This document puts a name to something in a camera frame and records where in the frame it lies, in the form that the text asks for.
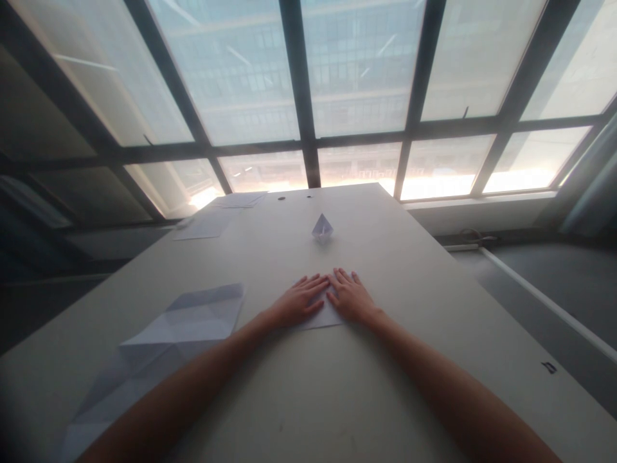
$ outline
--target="windowsill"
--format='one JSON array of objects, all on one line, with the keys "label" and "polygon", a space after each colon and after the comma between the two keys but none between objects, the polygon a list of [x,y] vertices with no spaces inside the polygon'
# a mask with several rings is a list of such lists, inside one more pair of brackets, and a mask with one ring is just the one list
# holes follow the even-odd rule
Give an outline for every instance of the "windowsill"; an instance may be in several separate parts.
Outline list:
[{"label": "windowsill", "polygon": [[403,203],[404,210],[417,210],[417,209],[433,209],[440,207],[452,207],[452,206],[468,206],[474,204],[494,204],[505,203],[510,201],[529,201],[533,199],[550,199],[555,197],[556,191],[546,192],[530,192],[520,194],[504,194],[495,196],[483,196],[479,198],[461,198],[461,199],[445,199],[443,201],[419,201],[417,203]]}]

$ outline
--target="paper sheet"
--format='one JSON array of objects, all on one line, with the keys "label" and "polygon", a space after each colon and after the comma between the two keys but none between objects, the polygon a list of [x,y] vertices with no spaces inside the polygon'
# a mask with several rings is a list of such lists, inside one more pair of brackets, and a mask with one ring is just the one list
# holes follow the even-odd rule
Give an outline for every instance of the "paper sheet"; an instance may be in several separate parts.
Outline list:
[{"label": "paper sheet", "polygon": [[120,344],[69,425],[59,460],[74,461],[157,384],[227,338],[243,300],[241,283],[185,293],[139,334]]},{"label": "paper sheet", "polygon": [[256,206],[267,192],[232,193],[220,196],[212,201],[209,208],[252,208]]},{"label": "paper sheet", "polygon": [[323,328],[323,327],[328,327],[328,326],[333,326],[333,325],[341,325],[342,323],[345,323],[345,321],[341,318],[341,316],[336,311],[334,306],[328,300],[328,297],[326,296],[326,291],[331,291],[336,296],[338,295],[336,290],[333,287],[328,286],[326,289],[320,292],[317,296],[311,299],[310,302],[308,303],[309,305],[322,300],[324,301],[323,307],[321,308],[319,312],[317,312],[317,314],[315,314],[315,316],[308,319],[304,323],[301,323],[295,326],[293,328],[294,331],[313,329],[313,328]]},{"label": "paper sheet", "polygon": [[242,210],[241,208],[215,208],[200,211],[192,217],[185,228],[175,234],[174,241],[216,238]]}]

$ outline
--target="window pane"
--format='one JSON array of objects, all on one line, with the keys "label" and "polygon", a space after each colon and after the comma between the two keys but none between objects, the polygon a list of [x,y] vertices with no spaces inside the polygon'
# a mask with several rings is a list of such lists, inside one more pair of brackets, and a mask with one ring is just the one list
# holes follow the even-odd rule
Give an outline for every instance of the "window pane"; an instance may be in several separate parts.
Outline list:
[{"label": "window pane", "polygon": [[494,116],[545,0],[448,0],[422,120]]},{"label": "window pane", "polygon": [[122,146],[193,141],[122,0],[9,0]]},{"label": "window pane", "polygon": [[424,0],[302,0],[318,138],[405,128]]},{"label": "window pane", "polygon": [[322,148],[319,153],[321,186],[379,182],[394,194],[401,143]]},{"label": "window pane", "polygon": [[88,225],[150,220],[107,167],[38,172],[32,176]]},{"label": "window pane", "polygon": [[600,114],[617,92],[617,3],[581,0],[522,119]]},{"label": "window pane", "polygon": [[217,196],[225,196],[207,159],[133,164],[125,168],[165,219],[188,217]]},{"label": "window pane", "polygon": [[298,140],[277,0],[148,0],[213,145]]},{"label": "window pane", "polygon": [[64,114],[0,46],[0,149],[14,161],[96,154]]},{"label": "window pane", "polygon": [[308,188],[302,151],[219,158],[234,193]]},{"label": "window pane", "polygon": [[401,199],[466,195],[494,135],[413,141]]},{"label": "window pane", "polygon": [[29,210],[51,228],[63,228],[72,225],[69,219],[56,211],[32,188],[19,180],[13,177],[0,176],[0,188],[15,199],[20,206]]},{"label": "window pane", "polygon": [[590,127],[512,135],[484,193],[546,188]]}]

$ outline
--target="black mark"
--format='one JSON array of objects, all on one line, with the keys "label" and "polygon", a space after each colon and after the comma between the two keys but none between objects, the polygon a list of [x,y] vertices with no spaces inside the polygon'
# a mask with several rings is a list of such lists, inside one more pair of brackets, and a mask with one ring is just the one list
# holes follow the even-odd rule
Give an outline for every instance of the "black mark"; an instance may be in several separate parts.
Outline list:
[{"label": "black mark", "polygon": [[542,364],[546,367],[546,369],[548,370],[550,374],[555,374],[557,372],[557,369],[553,366],[552,363],[542,362]]}]

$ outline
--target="white table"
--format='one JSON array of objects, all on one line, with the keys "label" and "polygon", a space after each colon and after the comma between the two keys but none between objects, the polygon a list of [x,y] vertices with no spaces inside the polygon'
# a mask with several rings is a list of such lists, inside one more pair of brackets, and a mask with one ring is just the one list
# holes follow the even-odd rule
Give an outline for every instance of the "white table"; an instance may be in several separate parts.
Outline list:
[{"label": "white table", "polygon": [[[326,246],[310,234],[322,212],[334,227]],[[613,418],[379,185],[271,193],[219,238],[173,241],[174,233],[0,359],[4,418],[32,460],[53,454],[116,346],[179,294],[243,282],[242,326],[298,277],[342,266],[360,274],[396,321],[495,392],[564,462],[617,461]],[[550,375],[544,361],[558,372]],[[463,460],[384,350],[346,325],[269,341],[178,458]]]}]

